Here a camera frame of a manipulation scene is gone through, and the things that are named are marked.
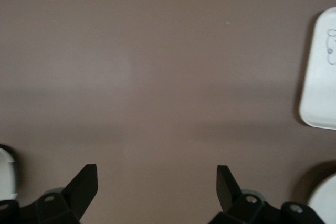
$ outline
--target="white tray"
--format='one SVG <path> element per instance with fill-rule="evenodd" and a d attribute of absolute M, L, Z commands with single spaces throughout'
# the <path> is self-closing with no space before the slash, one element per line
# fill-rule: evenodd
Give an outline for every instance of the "white tray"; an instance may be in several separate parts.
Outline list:
<path fill-rule="evenodd" d="M 299 112 L 310 126 L 336 130 L 336 7 L 315 24 Z"/>

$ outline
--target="white plate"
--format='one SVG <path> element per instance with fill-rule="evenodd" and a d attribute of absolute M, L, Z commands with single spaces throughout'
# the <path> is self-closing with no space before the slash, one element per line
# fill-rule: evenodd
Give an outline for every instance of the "white plate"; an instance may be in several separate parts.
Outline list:
<path fill-rule="evenodd" d="M 325 224 L 336 224 L 336 174 L 320 183 L 312 193 L 308 206 Z"/>
<path fill-rule="evenodd" d="M 299 111 L 310 126 L 336 129 L 336 7 L 315 24 Z"/>
<path fill-rule="evenodd" d="M 12 156 L 0 148 L 0 200 L 15 199 L 15 174 Z"/>

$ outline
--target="cartoon bear drawing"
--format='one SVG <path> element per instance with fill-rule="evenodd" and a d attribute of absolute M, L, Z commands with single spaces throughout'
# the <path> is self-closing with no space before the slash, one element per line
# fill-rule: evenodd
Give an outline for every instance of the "cartoon bear drawing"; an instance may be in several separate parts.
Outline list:
<path fill-rule="evenodd" d="M 329 64 L 336 64 L 336 29 L 329 29 L 327 31 L 327 61 Z"/>

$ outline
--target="white round object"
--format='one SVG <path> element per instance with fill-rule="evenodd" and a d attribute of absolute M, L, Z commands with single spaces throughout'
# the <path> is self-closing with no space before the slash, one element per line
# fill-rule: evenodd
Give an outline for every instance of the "white round object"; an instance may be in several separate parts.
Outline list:
<path fill-rule="evenodd" d="M 312 193 L 310 206 L 325 224 L 336 224 L 336 174 L 325 179 Z"/>
<path fill-rule="evenodd" d="M 15 199 L 14 159 L 0 148 L 0 200 Z"/>

